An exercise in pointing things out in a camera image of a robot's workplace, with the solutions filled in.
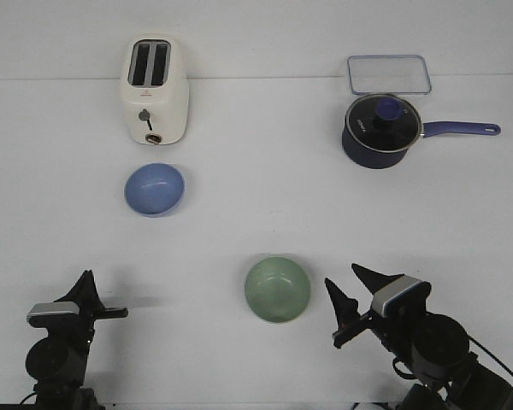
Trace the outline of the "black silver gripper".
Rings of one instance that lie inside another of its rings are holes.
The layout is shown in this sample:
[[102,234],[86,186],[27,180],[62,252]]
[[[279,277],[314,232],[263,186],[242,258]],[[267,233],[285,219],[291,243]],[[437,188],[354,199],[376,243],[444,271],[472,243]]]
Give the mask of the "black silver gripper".
[[337,349],[371,330],[393,354],[409,354],[411,332],[427,314],[431,284],[403,274],[385,275],[357,263],[351,269],[373,295],[368,312],[358,312],[358,301],[348,297],[331,279],[324,283],[333,305],[338,329],[333,333]]
[[97,320],[123,319],[126,307],[105,307],[95,283],[92,270],[84,270],[73,288],[55,302],[38,303],[27,314],[27,323],[44,328],[50,336],[64,337],[75,342],[91,342]]

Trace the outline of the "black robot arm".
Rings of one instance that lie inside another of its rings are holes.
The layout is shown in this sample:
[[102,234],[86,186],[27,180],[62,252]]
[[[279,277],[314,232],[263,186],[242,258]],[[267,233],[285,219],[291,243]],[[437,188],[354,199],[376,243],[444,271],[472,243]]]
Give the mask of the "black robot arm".
[[352,271],[372,296],[368,312],[332,280],[324,284],[338,329],[339,349],[370,330],[392,353],[396,373],[414,381],[400,409],[513,409],[513,387],[479,361],[472,338],[453,318],[430,313],[426,306],[432,285],[405,274],[385,275],[352,264]]
[[93,271],[85,270],[65,296],[35,304],[27,323],[47,330],[25,360],[27,373],[36,381],[36,409],[103,409],[93,389],[84,386],[95,322],[123,319],[125,307],[105,307],[97,292]]

